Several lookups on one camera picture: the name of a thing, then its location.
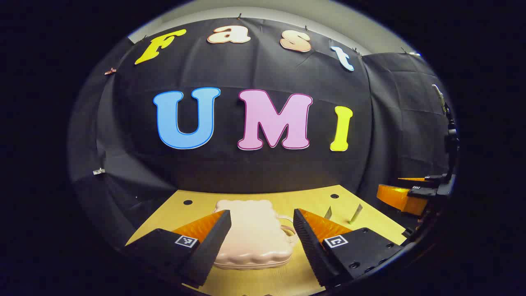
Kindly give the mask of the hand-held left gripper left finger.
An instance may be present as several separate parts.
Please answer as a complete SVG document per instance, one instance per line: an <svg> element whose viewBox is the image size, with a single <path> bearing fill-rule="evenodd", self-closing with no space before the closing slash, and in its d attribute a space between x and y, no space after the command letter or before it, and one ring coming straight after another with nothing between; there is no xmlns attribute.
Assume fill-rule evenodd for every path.
<svg viewBox="0 0 526 296"><path fill-rule="evenodd" d="M123 247L122 253L169 283L199 288L230 229L231 212L220 210L174 231L152 230Z"/></svg>

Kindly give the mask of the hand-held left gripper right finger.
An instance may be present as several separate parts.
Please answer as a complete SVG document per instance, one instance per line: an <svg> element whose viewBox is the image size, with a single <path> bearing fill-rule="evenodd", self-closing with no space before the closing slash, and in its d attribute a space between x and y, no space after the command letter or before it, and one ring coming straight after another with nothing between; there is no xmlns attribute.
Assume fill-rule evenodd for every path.
<svg viewBox="0 0 526 296"><path fill-rule="evenodd" d="M297 208L293 226L320 286L334 288L370 273L402 246L368 227L350 230Z"/></svg>

